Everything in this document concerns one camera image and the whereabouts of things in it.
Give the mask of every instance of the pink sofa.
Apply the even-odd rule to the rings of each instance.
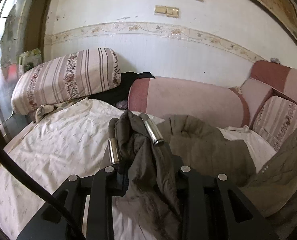
[[[240,88],[162,77],[138,79],[128,106],[158,117],[189,114],[220,128],[248,125],[278,150],[297,127],[297,69],[258,61]]]

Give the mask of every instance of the wall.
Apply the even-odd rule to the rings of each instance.
[[[155,5],[178,7],[179,19],[155,16]],[[131,22],[130,27],[145,22],[157,23],[157,27],[163,23],[163,28],[176,25],[173,32],[210,33],[218,36],[220,44],[231,41],[233,49],[196,42],[182,33],[160,35],[154,29],[146,29],[146,33],[138,33],[141,28],[121,34],[106,31],[104,23],[114,22]],[[85,26],[96,24],[100,25],[91,26],[96,35],[85,35]],[[56,41],[61,33],[68,38]],[[297,46],[249,0],[52,0],[45,34],[46,60],[87,47],[107,46],[120,56],[122,71],[151,71],[223,86],[241,85],[247,78],[255,60],[241,57],[246,53],[254,53],[257,59],[277,57],[282,64],[297,68]],[[240,54],[234,52],[235,47],[240,48]]]

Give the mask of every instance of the black cable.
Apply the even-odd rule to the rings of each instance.
[[[3,167],[12,174],[19,182],[21,182],[25,187],[38,195],[42,200],[55,208],[67,221],[77,239],[85,240],[85,237],[78,227],[75,219],[72,217],[70,212],[59,202],[55,197],[53,197],[47,190],[45,190],[41,185],[39,185],[35,180],[28,176],[25,171],[23,171],[9,156],[8,154],[0,148],[0,163]]]

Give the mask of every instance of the wall switch plate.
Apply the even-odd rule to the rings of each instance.
[[[167,17],[179,17],[179,9],[174,7],[167,7]]]
[[[167,7],[162,5],[156,5],[155,6],[155,14],[166,14],[167,13]]]

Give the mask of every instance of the white wall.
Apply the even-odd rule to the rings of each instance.
[[[180,17],[175,19],[155,16],[155,5],[178,7]],[[48,16],[46,35],[55,35],[87,25],[119,21],[174,24],[217,35],[265,59],[277,57],[282,64],[297,68],[297,46],[278,23],[249,0],[204,0],[204,2],[195,0],[52,0]],[[162,38],[159,37],[149,38],[151,46],[155,46],[155,54],[153,54],[154,51],[152,53],[147,51],[147,47],[143,45],[148,40],[147,35],[145,37],[136,35],[142,38],[127,38],[132,35],[134,36],[131,33],[123,34],[123,38],[117,38],[117,35],[109,38],[104,35],[82,39],[76,37],[73,41],[46,45],[45,58],[51,59],[61,56],[61,53],[70,53],[73,49],[82,49],[86,44],[88,46],[106,44],[117,50],[118,54],[123,54],[130,59],[134,57],[132,48],[141,48],[138,57],[157,57],[156,51],[159,51],[158,54],[168,57],[169,60],[156,60],[156,64],[160,63],[158,66],[144,64],[146,67],[144,69],[143,64],[137,66],[136,60],[130,59],[127,64],[133,65],[134,70],[151,71],[155,75],[179,78],[185,76],[187,79],[198,79],[198,81],[227,86],[240,85],[252,66],[252,62],[220,49],[196,43],[188,45],[183,41],[175,44],[172,39],[162,42]],[[175,55],[187,55],[189,48],[190,50],[194,48],[196,55],[192,56],[189,62],[192,74],[187,74],[187,61],[179,61],[178,57],[174,58],[170,54],[163,53],[165,46],[171,46],[170,44],[173,44],[171,53]],[[204,70],[206,70],[206,75],[200,74],[198,78],[193,74],[204,72]]]

